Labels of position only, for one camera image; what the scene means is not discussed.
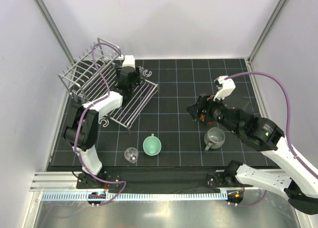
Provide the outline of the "orange glazed ceramic mug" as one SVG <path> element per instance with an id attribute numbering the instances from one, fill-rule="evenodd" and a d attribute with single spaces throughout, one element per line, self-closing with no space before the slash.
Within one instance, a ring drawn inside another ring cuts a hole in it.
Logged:
<path id="1" fill-rule="evenodd" d="M 200 120 L 201 122 L 204 122 L 204 121 L 205 121 L 205 116 L 204 116 L 204 115 L 201 115 L 200 118 L 199 118 L 199 120 Z"/>

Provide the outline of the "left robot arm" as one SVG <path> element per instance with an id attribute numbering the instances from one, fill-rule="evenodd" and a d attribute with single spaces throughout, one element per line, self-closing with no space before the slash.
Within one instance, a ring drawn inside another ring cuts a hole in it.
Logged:
<path id="1" fill-rule="evenodd" d="M 141 83 L 142 67 L 121 66 L 116 69 L 117 85 L 110 87 L 105 76 L 97 69 L 106 93 L 101 97 L 82 105 L 76 105 L 69 113 L 63 137 L 78 155 L 82 169 L 88 173 L 88 183 L 93 188 L 101 188 L 105 176 L 100 173 L 102 162 L 96 151 L 99 119 L 109 112 L 125 106 L 133 97 L 133 91 Z"/>

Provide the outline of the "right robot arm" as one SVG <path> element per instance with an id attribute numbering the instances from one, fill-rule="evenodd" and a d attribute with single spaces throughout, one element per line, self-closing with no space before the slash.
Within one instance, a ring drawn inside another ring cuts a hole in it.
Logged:
<path id="1" fill-rule="evenodd" d="M 309 162 L 300 161 L 302 156 L 292 153 L 287 136 L 273 121 L 255 116 L 250 101 L 235 96 L 218 100 L 214 95 L 200 94 L 186 111 L 194 121 L 218 122 L 286 172 L 285 176 L 275 176 L 232 160 L 222 175 L 227 185 L 256 186 L 281 196 L 302 213 L 318 213 L 318 179 L 306 169 Z"/>

